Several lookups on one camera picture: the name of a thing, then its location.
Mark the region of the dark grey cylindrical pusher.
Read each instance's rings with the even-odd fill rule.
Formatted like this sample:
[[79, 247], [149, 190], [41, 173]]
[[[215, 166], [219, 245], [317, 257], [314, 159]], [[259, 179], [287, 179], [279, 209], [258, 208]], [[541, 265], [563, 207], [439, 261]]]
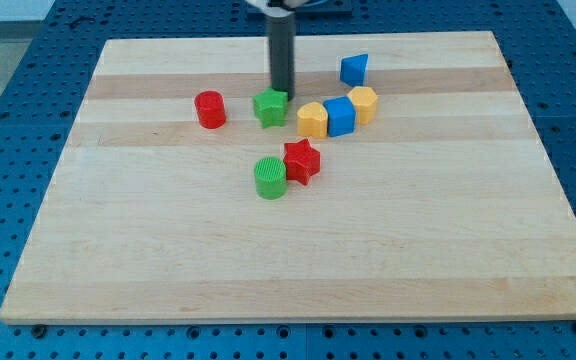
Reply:
[[271, 87], [295, 95], [295, 13], [283, 8], [269, 8], [266, 12], [266, 33], [269, 49]]

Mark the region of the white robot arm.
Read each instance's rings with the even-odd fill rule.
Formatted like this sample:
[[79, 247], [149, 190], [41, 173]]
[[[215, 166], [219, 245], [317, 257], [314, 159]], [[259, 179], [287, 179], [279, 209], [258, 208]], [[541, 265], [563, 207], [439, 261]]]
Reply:
[[265, 17], [271, 88], [295, 96], [296, 11], [308, 0], [246, 0]]

